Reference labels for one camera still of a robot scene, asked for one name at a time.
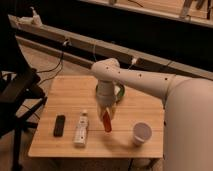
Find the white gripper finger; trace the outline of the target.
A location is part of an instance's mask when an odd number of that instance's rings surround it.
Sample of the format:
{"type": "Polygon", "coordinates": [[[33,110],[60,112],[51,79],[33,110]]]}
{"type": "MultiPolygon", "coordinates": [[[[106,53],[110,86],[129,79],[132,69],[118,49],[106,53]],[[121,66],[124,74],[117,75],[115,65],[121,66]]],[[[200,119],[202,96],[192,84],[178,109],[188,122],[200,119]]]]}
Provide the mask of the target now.
{"type": "Polygon", "coordinates": [[[113,105],[109,108],[110,119],[113,120],[116,113],[116,105],[113,105]]]}
{"type": "Polygon", "coordinates": [[[100,121],[103,121],[103,116],[104,116],[104,114],[105,114],[105,112],[106,112],[106,109],[103,108],[103,107],[98,107],[98,108],[97,108],[97,112],[98,112],[99,120],[100,120],[100,121]]]}

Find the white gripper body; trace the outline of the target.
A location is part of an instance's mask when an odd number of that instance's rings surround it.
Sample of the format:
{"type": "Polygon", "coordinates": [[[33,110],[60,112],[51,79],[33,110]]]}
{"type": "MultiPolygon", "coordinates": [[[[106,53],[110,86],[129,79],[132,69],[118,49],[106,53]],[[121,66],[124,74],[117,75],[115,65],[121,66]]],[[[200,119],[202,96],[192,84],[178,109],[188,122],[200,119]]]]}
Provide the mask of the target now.
{"type": "Polygon", "coordinates": [[[111,107],[116,102],[114,84],[99,80],[97,84],[96,99],[101,107],[111,107]]]}

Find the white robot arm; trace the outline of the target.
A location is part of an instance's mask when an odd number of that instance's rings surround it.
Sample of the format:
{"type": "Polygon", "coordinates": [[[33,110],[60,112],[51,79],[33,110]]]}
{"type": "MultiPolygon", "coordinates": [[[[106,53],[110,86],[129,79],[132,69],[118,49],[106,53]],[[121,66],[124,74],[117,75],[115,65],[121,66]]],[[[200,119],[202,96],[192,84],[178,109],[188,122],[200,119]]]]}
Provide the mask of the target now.
{"type": "Polygon", "coordinates": [[[163,101],[163,171],[213,171],[213,81],[122,69],[114,58],[94,63],[91,71],[104,108],[115,103],[115,83],[163,101]]]}

